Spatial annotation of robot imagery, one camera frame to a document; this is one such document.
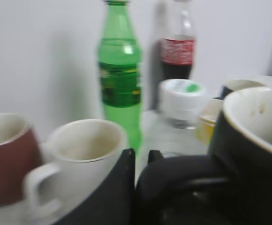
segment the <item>red bottle label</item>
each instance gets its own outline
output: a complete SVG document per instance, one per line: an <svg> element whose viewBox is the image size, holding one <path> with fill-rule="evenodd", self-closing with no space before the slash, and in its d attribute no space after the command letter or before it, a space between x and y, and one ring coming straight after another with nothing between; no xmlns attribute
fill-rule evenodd
<svg viewBox="0 0 272 225"><path fill-rule="evenodd" d="M162 40L162 61L175 65L191 65L193 63L196 41Z"/></svg>

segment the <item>brown mug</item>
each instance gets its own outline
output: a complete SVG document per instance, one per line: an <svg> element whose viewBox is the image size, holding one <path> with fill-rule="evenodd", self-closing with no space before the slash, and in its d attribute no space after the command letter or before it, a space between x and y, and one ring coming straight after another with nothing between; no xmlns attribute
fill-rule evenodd
<svg viewBox="0 0 272 225"><path fill-rule="evenodd" d="M0 206L23 198L23 179L42 164L31 124L20 115L0 113Z"/></svg>

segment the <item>white lid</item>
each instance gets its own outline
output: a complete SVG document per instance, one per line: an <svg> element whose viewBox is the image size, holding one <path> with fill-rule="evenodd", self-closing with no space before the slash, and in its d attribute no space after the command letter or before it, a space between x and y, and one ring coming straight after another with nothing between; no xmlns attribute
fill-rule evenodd
<svg viewBox="0 0 272 225"><path fill-rule="evenodd" d="M161 112L177 120L195 120L208 98L203 85L186 79L161 82L159 95Z"/></svg>

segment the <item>mug handle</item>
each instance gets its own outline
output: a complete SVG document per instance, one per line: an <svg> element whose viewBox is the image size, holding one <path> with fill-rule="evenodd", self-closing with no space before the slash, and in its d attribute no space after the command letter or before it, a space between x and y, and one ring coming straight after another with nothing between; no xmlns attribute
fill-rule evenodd
<svg viewBox="0 0 272 225"><path fill-rule="evenodd" d="M44 180L59 172L60 168L55 163L48 163L26 175L24 180L25 199L34 218L45 218L61 208L62 203L58 199L53 199L44 205L40 205L38 192L39 185Z"/></svg>

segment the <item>cola bottle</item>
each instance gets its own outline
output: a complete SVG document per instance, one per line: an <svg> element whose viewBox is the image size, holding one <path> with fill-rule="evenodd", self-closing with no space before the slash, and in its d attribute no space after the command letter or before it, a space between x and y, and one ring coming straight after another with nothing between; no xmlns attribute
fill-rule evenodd
<svg viewBox="0 0 272 225"><path fill-rule="evenodd" d="M195 35L190 18L192 0L174 0L178 31L162 39L161 58L165 79L189 79L195 52Z"/></svg>

